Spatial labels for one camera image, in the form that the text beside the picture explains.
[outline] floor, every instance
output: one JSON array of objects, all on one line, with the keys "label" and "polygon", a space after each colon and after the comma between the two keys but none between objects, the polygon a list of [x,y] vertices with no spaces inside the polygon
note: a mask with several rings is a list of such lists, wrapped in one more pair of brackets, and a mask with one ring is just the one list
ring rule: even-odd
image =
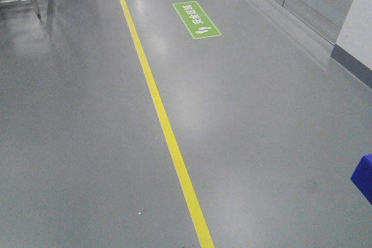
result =
[{"label": "floor", "polygon": [[[273,0],[127,0],[216,247],[365,248],[372,92]],[[200,247],[119,0],[0,8],[0,247]]]}]

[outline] blue object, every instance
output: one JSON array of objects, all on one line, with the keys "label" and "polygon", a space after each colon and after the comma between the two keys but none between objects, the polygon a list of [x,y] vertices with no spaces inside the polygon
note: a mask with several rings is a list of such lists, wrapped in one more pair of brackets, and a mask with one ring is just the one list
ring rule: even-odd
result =
[{"label": "blue object", "polygon": [[372,204],[372,154],[362,157],[351,180]]}]

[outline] wall baseboard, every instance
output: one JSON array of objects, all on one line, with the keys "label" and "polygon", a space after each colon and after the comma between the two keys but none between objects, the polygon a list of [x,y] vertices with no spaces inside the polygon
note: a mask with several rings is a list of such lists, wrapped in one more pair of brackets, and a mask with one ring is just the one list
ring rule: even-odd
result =
[{"label": "wall baseboard", "polygon": [[372,89],[372,70],[366,65],[337,44],[333,48],[331,57]]}]

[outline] safety zone sign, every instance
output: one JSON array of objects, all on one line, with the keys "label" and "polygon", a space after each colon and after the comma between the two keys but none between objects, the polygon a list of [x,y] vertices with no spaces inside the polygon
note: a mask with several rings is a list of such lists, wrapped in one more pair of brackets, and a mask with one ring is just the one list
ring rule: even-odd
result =
[{"label": "safety zone sign", "polygon": [[173,6],[194,39],[222,35],[197,1],[174,3]]}]

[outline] yellow floor line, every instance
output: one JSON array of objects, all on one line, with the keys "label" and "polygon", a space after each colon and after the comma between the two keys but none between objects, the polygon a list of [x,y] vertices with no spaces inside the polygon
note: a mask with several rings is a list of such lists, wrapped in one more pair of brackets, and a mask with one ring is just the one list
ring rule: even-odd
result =
[{"label": "yellow floor line", "polygon": [[200,245],[202,248],[214,248],[214,243],[210,235],[208,225],[205,221],[205,217],[203,215],[203,211],[200,206],[198,197],[196,196],[194,187],[192,186],[192,182],[188,174],[184,158],[182,156],[180,147],[178,146],[176,140],[176,136],[174,135],[168,115],[164,108],[164,104],[162,98],[160,97],[158,86],[156,85],[154,76],[152,74],[152,70],[150,68],[146,54],[142,47],[141,40],[138,36],[137,29],[132,19],[132,15],[130,13],[126,0],[120,0],[120,3],[121,7],[123,8],[124,15],[127,19],[127,23],[134,41],[134,45],[137,50],[139,60],[141,62],[148,87],[150,89],[150,93],[156,108],[156,112],[158,113],[159,116],[160,124],[162,126],[163,133],[166,138],[166,142],[168,144],[168,148],[173,159],[173,163],[176,168],[182,190],[184,192],[187,206],[192,221],[194,223],[194,227],[196,230],[196,234],[198,235]]}]

